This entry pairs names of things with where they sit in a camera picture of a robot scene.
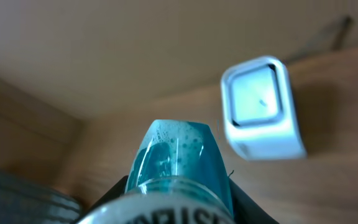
white device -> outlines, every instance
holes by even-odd
[[[221,80],[226,139],[242,158],[306,157],[290,79],[275,57],[264,56],[227,69]]]

wooden surface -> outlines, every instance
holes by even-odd
[[[289,67],[309,157],[247,162],[218,132],[218,85],[110,114],[90,123],[60,177],[89,203],[129,173],[155,119],[210,125],[234,181],[280,223],[358,223],[358,48]]]
[[[0,80],[0,169],[54,184],[81,125]]]

wooden table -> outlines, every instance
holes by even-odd
[[[217,129],[218,85],[155,100],[91,122],[68,161],[59,189],[89,203],[129,173],[154,119],[209,124],[227,172],[281,223],[358,223],[358,48],[289,68],[307,159],[247,162]]]

blurry background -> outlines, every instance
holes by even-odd
[[[344,16],[350,50],[327,54]],[[278,221],[358,223],[354,47],[351,0],[0,0],[0,169],[93,203],[154,119],[189,119]],[[266,54],[322,55],[289,67],[308,160],[248,163],[218,132],[221,74]]]

